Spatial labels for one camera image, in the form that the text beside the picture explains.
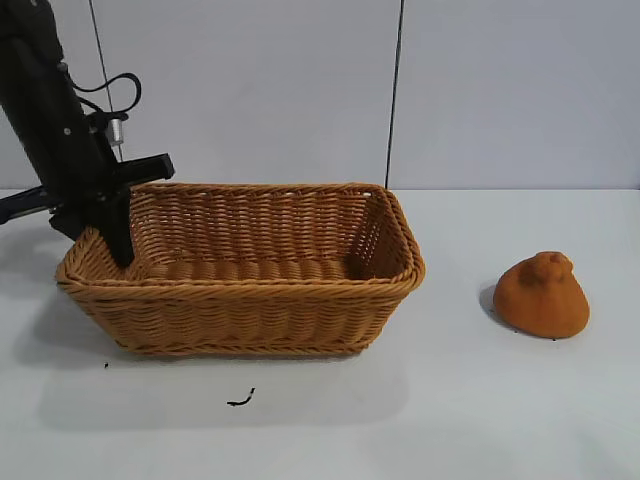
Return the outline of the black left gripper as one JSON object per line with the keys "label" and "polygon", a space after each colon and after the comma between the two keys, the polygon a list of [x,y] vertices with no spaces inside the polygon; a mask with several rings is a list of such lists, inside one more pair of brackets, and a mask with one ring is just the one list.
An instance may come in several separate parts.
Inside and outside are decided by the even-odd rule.
{"label": "black left gripper", "polygon": [[172,178],[170,156],[120,162],[105,130],[86,122],[76,128],[22,126],[17,133],[41,185],[3,198],[1,222],[52,209],[54,230],[77,240],[95,227],[115,263],[128,267],[134,260],[130,188]]}

